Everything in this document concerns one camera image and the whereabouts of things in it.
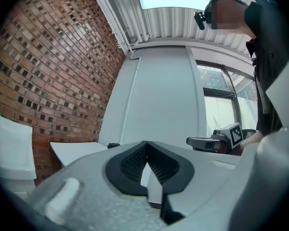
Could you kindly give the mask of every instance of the ceiling light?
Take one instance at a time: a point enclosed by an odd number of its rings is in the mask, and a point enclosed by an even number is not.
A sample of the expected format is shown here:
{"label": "ceiling light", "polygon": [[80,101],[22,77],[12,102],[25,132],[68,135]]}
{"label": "ceiling light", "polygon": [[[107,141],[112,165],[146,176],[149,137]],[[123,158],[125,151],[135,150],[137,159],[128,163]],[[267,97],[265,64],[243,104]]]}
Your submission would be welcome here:
{"label": "ceiling light", "polygon": [[204,11],[209,1],[210,0],[139,0],[143,10],[178,7],[202,11]]}

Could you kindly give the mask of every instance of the corrugated ceiling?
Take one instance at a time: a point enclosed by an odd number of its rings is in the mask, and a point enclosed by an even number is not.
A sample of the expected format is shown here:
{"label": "corrugated ceiling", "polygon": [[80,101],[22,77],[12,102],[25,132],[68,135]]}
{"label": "corrugated ceiling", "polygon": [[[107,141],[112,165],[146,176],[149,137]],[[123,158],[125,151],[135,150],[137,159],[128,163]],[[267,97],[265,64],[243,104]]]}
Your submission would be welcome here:
{"label": "corrugated ceiling", "polygon": [[[247,4],[254,0],[243,0]],[[146,41],[155,38],[190,38],[222,44],[245,55],[245,42],[249,37],[237,34],[218,34],[208,26],[201,31],[195,20],[194,11],[184,8],[159,8],[143,11],[139,0],[113,0],[115,12],[121,17],[122,27],[131,41]]]}

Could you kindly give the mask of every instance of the window frame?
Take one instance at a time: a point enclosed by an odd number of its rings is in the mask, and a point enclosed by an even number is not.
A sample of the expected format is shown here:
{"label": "window frame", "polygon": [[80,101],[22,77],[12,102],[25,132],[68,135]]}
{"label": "window frame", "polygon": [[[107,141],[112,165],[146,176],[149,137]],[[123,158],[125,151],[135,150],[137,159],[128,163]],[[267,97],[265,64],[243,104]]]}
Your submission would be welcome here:
{"label": "window frame", "polygon": [[224,77],[225,77],[225,81],[227,82],[230,91],[203,88],[203,93],[207,97],[225,98],[225,99],[232,100],[232,106],[233,106],[233,111],[234,111],[234,115],[235,115],[235,122],[239,123],[242,127],[242,117],[241,117],[240,105],[239,105],[239,101],[237,99],[236,89],[233,85],[232,79],[231,79],[228,71],[231,71],[235,74],[242,75],[243,77],[251,79],[251,80],[253,80],[253,76],[250,76],[249,74],[246,74],[242,71],[227,67],[227,66],[222,65],[222,64],[210,63],[210,62],[201,61],[201,60],[196,60],[196,64],[197,64],[197,68],[198,68],[198,65],[201,65],[201,66],[215,67],[215,68],[219,68],[222,70]]}

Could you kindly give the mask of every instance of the window pane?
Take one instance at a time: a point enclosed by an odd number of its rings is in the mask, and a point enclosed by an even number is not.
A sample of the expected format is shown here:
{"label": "window pane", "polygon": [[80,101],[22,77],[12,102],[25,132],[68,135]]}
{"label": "window pane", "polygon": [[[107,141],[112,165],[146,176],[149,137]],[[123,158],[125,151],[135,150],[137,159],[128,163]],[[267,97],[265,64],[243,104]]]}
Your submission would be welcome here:
{"label": "window pane", "polygon": [[203,87],[230,91],[220,68],[197,65]]}
{"label": "window pane", "polygon": [[256,129],[258,120],[256,84],[251,78],[230,71],[229,75],[240,105],[242,129]]}
{"label": "window pane", "polygon": [[220,129],[235,122],[232,100],[224,98],[204,97],[207,114],[207,137],[211,137],[215,129]]}

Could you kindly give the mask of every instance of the brick wall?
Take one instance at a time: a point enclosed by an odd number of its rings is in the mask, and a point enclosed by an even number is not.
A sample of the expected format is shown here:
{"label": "brick wall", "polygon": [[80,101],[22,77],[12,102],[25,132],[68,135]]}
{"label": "brick wall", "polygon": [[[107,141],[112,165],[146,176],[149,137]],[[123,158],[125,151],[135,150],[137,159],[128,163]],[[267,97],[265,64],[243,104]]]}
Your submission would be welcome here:
{"label": "brick wall", "polygon": [[97,141],[124,59],[96,0],[12,9],[0,32],[0,115],[33,127],[37,184],[61,167],[50,142]]}

